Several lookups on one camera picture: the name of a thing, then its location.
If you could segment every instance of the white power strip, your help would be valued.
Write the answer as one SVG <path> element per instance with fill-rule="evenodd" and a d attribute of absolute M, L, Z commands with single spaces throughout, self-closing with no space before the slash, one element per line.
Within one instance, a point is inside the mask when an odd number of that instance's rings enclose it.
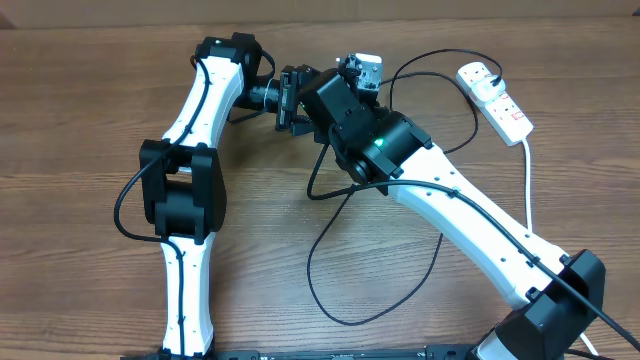
<path fill-rule="evenodd" d="M 456 74 L 460 85 L 469 93 L 498 135 L 507 145 L 512 146 L 529 135 L 533 124 L 507 94 L 504 81 L 493 86 L 495 78 L 481 62 L 467 64 Z"/>

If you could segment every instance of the black bracket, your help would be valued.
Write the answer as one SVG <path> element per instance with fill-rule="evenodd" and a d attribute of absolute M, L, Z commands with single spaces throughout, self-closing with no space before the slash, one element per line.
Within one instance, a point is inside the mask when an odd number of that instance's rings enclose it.
<path fill-rule="evenodd" d="M 329 69 L 300 91 L 300 101 L 316 127 L 315 140 L 331 143 L 341 169 L 360 184 L 402 174 L 400 165 L 431 136 L 411 119 L 386 108 L 361 103 L 337 69 Z M 379 188 L 387 194 L 386 188 Z"/>
<path fill-rule="evenodd" d="M 276 131 L 289 129 L 293 136 L 299 136 L 313 132 L 311 122 L 297 121 L 302 117 L 298 114 L 298 92 L 309 81 L 318 76 L 320 72 L 311 66 L 302 65 L 293 67 L 287 65 L 280 73 L 280 97 L 276 111 Z"/>
<path fill-rule="evenodd" d="M 353 77 L 353 84 L 358 89 L 358 100 L 370 107 L 378 106 L 383 73 L 382 62 L 363 60 L 357 54 L 349 54 L 338 64 L 338 72 L 343 76 Z"/>
<path fill-rule="evenodd" d="M 156 235 L 193 237 L 201 245 L 210 232 L 220 230 L 227 208 L 218 151 L 205 144 L 178 145 L 164 154 L 169 146 L 145 140 L 140 148 L 140 168 L 162 156 L 142 175 L 145 217 L 155 224 Z M 180 167 L 191 169 L 191 183 L 167 180 Z"/>
<path fill-rule="evenodd" d="M 558 261 L 565 268 L 558 276 L 598 309 L 604 301 L 605 267 L 589 250 Z M 496 325 L 500 341 L 518 359 L 556 360 L 596 318 L 564 287 L 552 281 L 545 289 L 532 288 L 529 301 Z"/>
<path fill-rule="evenodd" d="M 231 39 L 206 37 L 202 44 L 196 47 L 195 56 L 201 59 L 209 56 L 223 57 L 240 64 L 245 88 L 251 88 L 260 67 L 262 47 L 254 35 L 235 32 Z"/>

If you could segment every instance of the power cord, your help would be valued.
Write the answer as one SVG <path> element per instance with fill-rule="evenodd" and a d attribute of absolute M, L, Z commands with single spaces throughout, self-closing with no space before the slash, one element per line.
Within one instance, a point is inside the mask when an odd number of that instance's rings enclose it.
<path fill-rule="evenodd" d="M 415 294 L 418 290 L 420 290 L 422 285 L 429 278 L 429 275 L 431 274 L 431 270 L 433 270 L 433 266 L 436 264 L 436 258 L 438 257 L 438 251 L 440 250 L 440 245 L 442 244 L 442 234 L 440 234 L 440 237 L 438 238 L 438 244 L 436 245 L 436 250 L 433 252 L 433 258 L 431 259 L 431 265 L 429 265 L 429 269 L 427 270 L 427 273 L 424 275 L 424 277 L 422 278 L 422 280 L 420 281 L 418 286 L 416 286 L 413 290 L 411 290 L 411 292 L 409 294 L 407 294 L 404 298 L 402 298 L 402 300 L 400 300 L 397 303 L 389 306 L 387 309 L 379 312 L 378 314 L 373 315 L 373 316 L 371 316 L 371 317 L 369 317 L 367 319 L 364 319 L 364 320 L 354 321 L 354 322 L 340 320 L 340 319 L 334 317 L 333 315 L 329 314 L 329 312 L 324 308 L 324 306 L 322 306 L 322 303 L 320 303 L 320 300 L 318 299 L 318 296 L 316 295 L 316 292 L 315 292 L 315 290 L 313 288 L 313 282 L 311 281 L 311 258 L 313 257 L 313 253 L 316 250 L 316 247 L 318 246 L 318 244 L 320 243 L 320 241 L 322 240 L 324 235 L 327 233 L 327 231 L 329 230 L 331 225 L 333 225 L 333 222 L 338 218 L 338 215 L 340 215 L 340 212 L 342 211 L 342 208 L 344 208 L 344 205 L 347 203 L 349 198 L 351 198 L 351 195 L 353 195 L 353 192 L 350 192 L 350 193 L 347 194 L 347 197 L 344 198 L 344 200 L 342 201 L 342 204 L 340 204 L 340 207 L 338 207 L 338 210 L 336 211 L 336 213 L 333 215 L 331 220 L 329 220 L 329 222 L 327 223 L 327 226 L 325 226 L 325 228 L 322 230 L 322 233 L 320 233 L 320 236 L 318 236 L 318 238 L 316 239 L 316 242 L 313 243 L 313 246 L 311 247 L 311 251 L 309 252 L 309 258 L 307 259 L 307 282 L 309 283 L 309 289 L 311 290 L 311 295 L 313 295 L 313 299 L 316 301 L 316 304 L 318 305 L 320 310 L 322 310 L 322 312 L 329 319 L 331 319 L 331 320 L 333 320 L 333 321 L 335 321 L 335 322 L 337 322 L 338 324 L 341 324 L 341 325 L 358 326 L 358 325 L 363 325 L 363 324 L 366 324 L 368 322 L 371 322 L 371 321 L 373 321 L 373 320 L 375 320 L 375 319 L 377 319 L 377 318 L 379 318 L 381 316 L 384 316 L 384 315 L 392 312 L 398 306 L 404 304 L 405 301 L 409 300 L 413 296 L 413 294 Z"/>
<path fill-rule="evenodd" d="M 431 55 L 435 55 L 435 54 L 441 54 L 441 53 L 445 53 L 445 52 L 460 52 L 460 53 L 464 53 L 464 54 L 476 55 L 476 56 L 479 56 L 481 58 L 487 59 L 487 60 L 491 61 L 492 63 L 494 63 L 498 67 L 498 69 L 500 69 L 500 75 L 498 75 L 498 77 L 495 78 L 491 82 L 491 84 L 493 86 L 497 86 L 500 83 L 500 80 L 502 80 L 502 66 L 500 66 L 500 64 L 497 61 L 493 60 L 492 58 L 488 57 L 485 54 L 482 54 L 482 53 L 479 53 L 479 52 L 473 51 L 473 50 L 467 50 L 467 49 L 440 49 L 440 50 L 429 51 L 428 53 L 424 53 L 422 55 L 418 55 L 418 56 L 414 57 L 413 59 L 407 61 L 404 65 L 400 66 L 400 68 L 393 75 L 393 78 L 391 79 L 391 89 L 389 89 L 389 109 L 390 110 L 393 110 L 393 85 L 396 83 L 396 80 L 398 80 L 398 75 L 400 74 L 400 72 L 404 68 L 409 66 L 409 64 L 413 63 L 414 61 L 420 60 L 420 59 L 425 58 L 427 56 L 431 56 Z"/>
<path fill-rule="evenodd" d="M 412 72 L 412 73 L 408 73 L 408 74 L 404 74 L 404 75 L 400 75 L 400 76 L 394 76 L 394 78 L 392 79 L 387 79 L 384 80 L 380 83 L 380 85 L 384 85 L 387 83 L 391 83 L 391 88 L 389 89 L 389 109 L 392 109 L 391 107 L 391 101 L 393 98 L 393 82 L 395 80 L 400 80 L 400 79 L 405 79 L 405 78 L 410 78 L 410 77 L 414 77 L 414 76 L 437 76 L 437 77 L 441 77 L 445 80 L 447 80 L 448 82 L 452 83 L 457 89 L 458 91 L 460 91 L 460 93 L 462 94 L 462 96 L 464 96 L 464 99 L 467 101 L 467 104 L 469 104 L 469 108 L 471 108 L 471 112 L 473 113 L 473 120 L 474 120 L 474 128 L 473 128 L 473 134 L 471 134 L 471 136 L 469 136 L 469 138 L 467 140 L 465 140 L 462 144 L 446 150 L 444 153 L 445 154 L 450 154 L 454 151 L 460 150 L 463 147 L 467 146 L 467 144 L 469 144 L 478 134 L 478 112 L 476 111 L 475 106 L 473 106 L 473 100 L 471 100 L 471 98 L 469 97 L 469 94 L 467 94 L 466 91 L 464 91 L 464 89 L 462 88 L 462 86 L 460 86 L 460 84 L 458 84 L 457 81 L 455 81 L 454 79 L 450 78 L 447 75 L 441 74 L 441 73 L 437 73 L 437 72 L 432 72 L 432 71 L 417 71 L 417 72 Z"/>
<path fill-rule="evenodd" d="M 533 220 L 532 220 L 532 206 L 531 206 L 531 147 L 527 142 L 527 139 L 522 140 L 522 148 L 524 150 L 524 199 L 525 199 L 525 213 L 527 218 L 527 230 L 533 233 Z M 589 352 L 593 355 L 599 355 L 595 346 L 591 343 L 585 333 L 580 334 L 580 340 L 587 346 Z"/>
<path fill-rule="evenodd" d="M 193 128 L 193 124 L 198 119 L 198 115 L 200 114 L 200 111 L 202 110 L 202 107 L 204 106 L 204 102 L 207 98 L 207 94 L 209 93 L 209 85 L 211 84 L 211 81 L 209 79 L 209 70 L 207 70 L 207 67 L 204 65 L 204 62 L 202 62 L 201 59 L 192 57 L 191 62 L 192 64 L 194 64 L 194 66 L 195 66 L 195 63 L 199 64 L 204 73 L 204 90 L 202 92 L 202 97 L 200 97 L 200 101 L 198 102 L 198 105 L 196 106 L 196 109 L 193 112 L 193 115 L 191 116 L 191 120 L 189 120 L 189 123 L 187 124 L 187 126 L 185 126 L 184 131 L 178 137 L 178 139 L 176 139 L 175 142 L 169 145 L 158 157 L 151 160 L 147 165 L 145 165 L 142 169 L 138 170 L 138 172 L 135 175 L 133 175 L 131 180 L 127 182 L 127 184 L 124 186 L 124 188 L 120 192 L 120 195 L 118 195 L 118 199 L 116 200 L 116 203 L 113 207 L 113 222 L 116 225 L 116 228 L 118 228 L 118 231 L 120 231 L 122 235 L 133 240 L 141 240 L 141 241 L 149 241 L 149 242 L 166 244 L 176 252 L 176 259 L 178 260 L 178 273 L 179 273 L 178 274 L 178 278 L 179 278 L 178 280 L 178 326 L 180 327 L 180 359 L 184 359 L 184 313 L 183 313 L 184 263 L 182 259 L 184 256 L 184 253 L 180 251 L 180 248 L 178 248 L 176 244 L 169 241 L 169 239 L 166 237 L 137 235 L 129 232 L 127 229 L 124 228 L 124 226 L 120 222 L 120 208 L 122 207 L 122 203 L 124 202 L 125 197 L 129 193 L 133 185 L 142 177 L 144 173 L 146 173 L 149 170 L 149 168 L 155 165 L 158 161 L 161 161 L 169 152 L 171 152 L 175 147 L 180 145 L 180 143 L 187 137 L 189 132 L 191 132 L 191 128 Z"/>

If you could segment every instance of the white plastic casing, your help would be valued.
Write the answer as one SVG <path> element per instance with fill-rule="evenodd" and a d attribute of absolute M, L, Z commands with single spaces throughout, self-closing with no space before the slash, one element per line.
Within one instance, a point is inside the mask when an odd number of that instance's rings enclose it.
<path fill-rule="evenodd" d="M 209 261 L 216 233 L 211 233 L 203 245 L 192 238 L 170 236 L 169 241 L 182 251 L 184 288 L 182 315 L 184 316 L 184 354 L 205 354 L 213 341 L 213 323 L 209 313 Z M 178 286 L 180 284 L 176 252 L 162 245 L 167 268 L 167 331 L 162 346 L 172 354 L 180 354 L 180 326 L 178 324 Z"/>
<path fill-rule="evenodd" d="M 461 67 L 458 70 L 456 79 L 462 88 L 469 93 L 471 99 L 489 120 L 493 128 L 496 129 L 502 140 L 507 145 L 512 146 L 529 135 L 533 130 L 533 124 L 506 91 L 503 90 L 500 94 L 495 94 L 486 88 L 486 84 L 490 80 L 485 79 L 492 76 L 483 63 L 473 62 Z M 488 100 L 491 95 L 497 96 Z"/>
<path fill-rule="evenodd" d="M 433 145 L 420 148 L 402 165 L 399 180 L 419 180 L 458 189 L 495 218 L 531 253 L 556 274 L 564 266 L 562 249 L 552 245 L 500 209 L 480 192 L 449 162 L 442 150 Z M 551 279 L 540 269 L 527 264 L 524 255 L 480 213 L 446 193 L 417 186 L 389 186 L 389 194 L 399 203 L 422 215 L 444 233 L 473 261 L 498 289 L 500 295 L 517 310 L 529 303 L 526 293 L 532 287 L 542 290 Z"/>
<path fill-rule="evenodd" d="M 207 147 L 218 147 L 218 141 L 222 134 L 222 128 L 227 120 L 227 115 L 235 100 L 242 94 L 244 76 L 240 64 L 231 62 L 227 58 L 209 56 L 202 59 L 209 71 L 209 93 L 200 110 L 200 114 L 193 124 L 191 133 L 182 141 L 181 145 L 196 146 L 204 143 Z M 198 102 L 204 91 L 204 72 L 200 64 L 197 66 L 196 79 L 189 93 L 189 97 L 178 116 L 176 122 L 162 136 L 172 143 L 182 135 L 185 126 L 191 120 Z"/>
<path fill-rule="evenodd" d="M 209 91 L 191 132 L 181 145 L 195 147 L 205 144 L 217 148 L 229 111 L 236 99 L 242 94 L 244 76 L 240 64 L 226 58 L 209 56 L 202 59 L 209 72 Z M 204 70 L 197 65 L 196 78 L 187 101 L 173 126 L 164 134 L 163 139 L 175 142 L 184 132 L 191 120 L 204 92 Z M 181 172 L 191 172 L 181 167 Z M 192 238 L 170 236 L 183 252 L 184 288 L 183 316 L 185 335 L 185 355 L 205 354 L 213 340 L 214 329 L 209 313 L 209 260 L 215 233 L 210 233 L 203 245 L 195 245 Z M 167 268 L 167 331 L 163 346 L 174 355 L 180 354 L 180 326 L 178 324 L 178 288 L 180 285 L 179 267 L 176 254 L 169 245 L 162 244 Z"/>

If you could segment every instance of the black base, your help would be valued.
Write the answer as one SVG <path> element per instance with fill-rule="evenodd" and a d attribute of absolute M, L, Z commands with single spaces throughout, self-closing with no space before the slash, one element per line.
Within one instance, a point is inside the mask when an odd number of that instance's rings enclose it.
<path fill-rule="evenodd" d="M 465 360 L 475 345 L 429 345 L 422 349 L 407 350 L 344 350 L 277 352 L 261 354 L 257 351 L 222 351 L 213 356 L 185 357 L 188 360 Z M 158 353 L 138 357 L 122 357 L 121 360 L 180 360 L 179 355 Z"/>

